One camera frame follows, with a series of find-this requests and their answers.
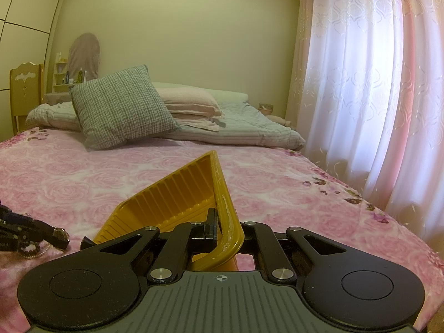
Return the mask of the small black rectangular case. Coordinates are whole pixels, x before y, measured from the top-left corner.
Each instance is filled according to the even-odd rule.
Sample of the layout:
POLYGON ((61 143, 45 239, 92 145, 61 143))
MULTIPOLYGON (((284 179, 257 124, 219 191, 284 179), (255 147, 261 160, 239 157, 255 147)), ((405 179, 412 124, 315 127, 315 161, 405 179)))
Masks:
POLYGON ((80 242, 80 250, 88 249, 90 247, 95 247, 96 243, 89 239, 87 236, 84 236, 82 241, 80 242))

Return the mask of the black leather strap watch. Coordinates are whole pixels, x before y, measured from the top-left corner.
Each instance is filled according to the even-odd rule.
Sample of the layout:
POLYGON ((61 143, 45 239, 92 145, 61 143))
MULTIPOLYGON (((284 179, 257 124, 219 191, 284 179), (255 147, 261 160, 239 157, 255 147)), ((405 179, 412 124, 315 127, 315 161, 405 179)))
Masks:
POLYGON ((1 205, 1 251, 19 253, 24 257, 37 256, 42 240, 42 233, 33 218, 1 205))

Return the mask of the gold plastic tray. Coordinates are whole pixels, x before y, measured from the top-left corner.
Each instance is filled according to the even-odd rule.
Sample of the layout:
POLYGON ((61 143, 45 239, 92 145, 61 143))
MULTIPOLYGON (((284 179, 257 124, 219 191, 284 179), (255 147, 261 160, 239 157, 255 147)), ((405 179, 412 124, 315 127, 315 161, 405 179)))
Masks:
POLYGON ((145 226, 170 232, 181 223, 204 222, 218 211, 216 247, 193 254, 193 271, 237 271, 244 231, 216 151, 211 150, 119 203, 93 241, 105 243, 145 226))

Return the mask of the pink floral bedspread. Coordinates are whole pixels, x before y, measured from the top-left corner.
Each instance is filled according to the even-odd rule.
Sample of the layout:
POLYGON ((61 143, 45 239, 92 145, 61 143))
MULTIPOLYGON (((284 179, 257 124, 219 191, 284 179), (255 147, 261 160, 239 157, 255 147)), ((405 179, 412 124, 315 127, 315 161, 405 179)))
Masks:
MULTIPOLYGON (((210 149, 153 138, 93 151, 79 132, 33 129, 1 143, 1 202, 65 229, 75 252, 119 203, 210 149)), ((422 239, 300 153, 254 146, 216 151, 240 220, 275 231, 301 226, 405 266, 425 287, 415 327, 429 326, 443 304, 443 260, 422 239)))

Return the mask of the grey checked pillow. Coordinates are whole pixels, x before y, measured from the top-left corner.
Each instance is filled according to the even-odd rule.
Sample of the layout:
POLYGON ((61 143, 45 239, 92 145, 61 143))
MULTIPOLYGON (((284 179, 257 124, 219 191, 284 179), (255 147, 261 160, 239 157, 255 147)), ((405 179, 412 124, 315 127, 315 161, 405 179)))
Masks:
POLYGON ((146 65, 89 80, 70 95, 85 145, 93 150, 113 149, 178 128, 146 65))

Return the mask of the white pink curtain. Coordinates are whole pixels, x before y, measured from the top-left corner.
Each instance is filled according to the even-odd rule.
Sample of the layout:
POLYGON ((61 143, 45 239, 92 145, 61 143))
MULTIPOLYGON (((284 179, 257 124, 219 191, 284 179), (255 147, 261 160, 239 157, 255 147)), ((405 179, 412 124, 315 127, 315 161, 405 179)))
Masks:
POLYGON ((443 251, 443 0, 300 0, 304 154, 443 251))

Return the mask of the grey folded quilt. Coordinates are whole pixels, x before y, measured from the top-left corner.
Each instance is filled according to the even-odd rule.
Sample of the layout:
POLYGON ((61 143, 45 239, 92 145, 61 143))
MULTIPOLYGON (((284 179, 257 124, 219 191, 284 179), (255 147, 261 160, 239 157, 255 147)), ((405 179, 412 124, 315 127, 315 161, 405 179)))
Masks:
MULTIPOLYGON (((218 145, 254 145, 301 150, 306 142, 292 128, 276 123, 247 102, 219 102, 223 116, 216 132, 180 124, 173 132, 160 133, 158 138, 199 141, 218 145)), ((55 105, 43 104, 33 109, 26 118, 29 127, 51 127, 80 131, 79 122, 68 98, 55 105)))

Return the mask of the wooden shelf with bottles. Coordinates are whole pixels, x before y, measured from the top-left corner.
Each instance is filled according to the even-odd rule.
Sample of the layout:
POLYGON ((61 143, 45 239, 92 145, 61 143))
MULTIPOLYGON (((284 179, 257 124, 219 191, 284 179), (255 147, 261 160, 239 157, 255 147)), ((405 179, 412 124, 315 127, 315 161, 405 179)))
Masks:
POLYGON ((68 60, 58 58, 54 64, 53 92, 69 92, 74 86, 82 84, 86 77, 87 73, 83 67, 69 72, 68 60))

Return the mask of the wooden chair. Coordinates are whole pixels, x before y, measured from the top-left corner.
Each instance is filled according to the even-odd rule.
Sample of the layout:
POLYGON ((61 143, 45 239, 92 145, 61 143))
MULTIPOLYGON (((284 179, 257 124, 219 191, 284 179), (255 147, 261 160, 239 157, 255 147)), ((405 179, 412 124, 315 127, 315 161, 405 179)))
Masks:
POLYGON ((29 112, 43 103, 44 65, 26 62, 11 69, 9 93, 13 133, 26 130, 29 112))

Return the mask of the grey cloth covered mirror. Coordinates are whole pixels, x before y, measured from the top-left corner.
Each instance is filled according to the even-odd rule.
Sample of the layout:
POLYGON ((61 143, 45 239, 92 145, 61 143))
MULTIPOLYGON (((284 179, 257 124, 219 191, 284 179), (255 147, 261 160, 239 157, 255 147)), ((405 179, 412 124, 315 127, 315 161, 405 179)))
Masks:
POLYGON ((87 80, 99 76, 100 45, 98 38, 90 32, 78 36, 69 49, 67 71, 76 78, 80 70, 86 71, 87 80))

